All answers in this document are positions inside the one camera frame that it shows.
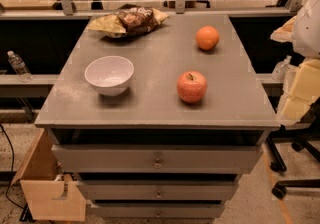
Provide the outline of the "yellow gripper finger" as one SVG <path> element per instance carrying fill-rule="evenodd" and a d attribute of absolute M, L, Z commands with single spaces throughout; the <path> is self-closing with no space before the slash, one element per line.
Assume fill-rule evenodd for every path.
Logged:
<path fill-rule="evenodd" d="M 319 97 L 320 60 L 307 58 L 295 69 L 280 115 L 287 120 L 300 121 Z"/>
<path fill-rule="evenodd" d="M 291 42 L 295 21 L 296 17 L 289 19 L 281 27 L 272 32 L 270 39 L 277 42 Z"/>

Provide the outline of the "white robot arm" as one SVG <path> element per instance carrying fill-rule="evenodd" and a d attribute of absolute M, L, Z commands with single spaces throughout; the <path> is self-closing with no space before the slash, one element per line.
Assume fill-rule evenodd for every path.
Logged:
<path fill-rule="evenodd" d="M 284 73 L 283 94 L 276 111 L 285 126 L 299 122 L 320 97 L 320 0 L 308 0 L 297 15 L 274 30 L 270 38 L 291 42 L 293 51 L 304 57 L 297 66 L 288 65 Z"/>

